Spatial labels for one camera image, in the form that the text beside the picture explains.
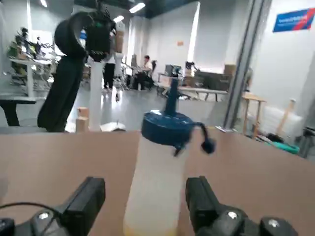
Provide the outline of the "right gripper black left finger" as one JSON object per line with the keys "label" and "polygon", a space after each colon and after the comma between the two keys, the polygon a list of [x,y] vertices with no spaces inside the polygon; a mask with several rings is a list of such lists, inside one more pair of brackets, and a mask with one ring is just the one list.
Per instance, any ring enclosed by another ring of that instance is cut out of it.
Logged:
{"label": "right gripper black left finger", "polygon": [[16,224],[0,219],[2,236],[87,236],[106,198],[105,180],[87,177],[61,205],[51,207],[34,202],[15,202],[0,208],[32,206],[41,208],[29,220]]}

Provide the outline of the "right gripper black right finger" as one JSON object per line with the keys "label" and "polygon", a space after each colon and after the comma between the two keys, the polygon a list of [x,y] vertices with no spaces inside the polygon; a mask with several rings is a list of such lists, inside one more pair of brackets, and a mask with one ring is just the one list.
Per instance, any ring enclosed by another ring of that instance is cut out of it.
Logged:
{"label": "right gripper black right finger", "polygon": [[255,223],[243,210],[221,204],[204,176],[187,179],[185,196],[196,236],[298,235],[285,219],[264,216],[259,223]]}

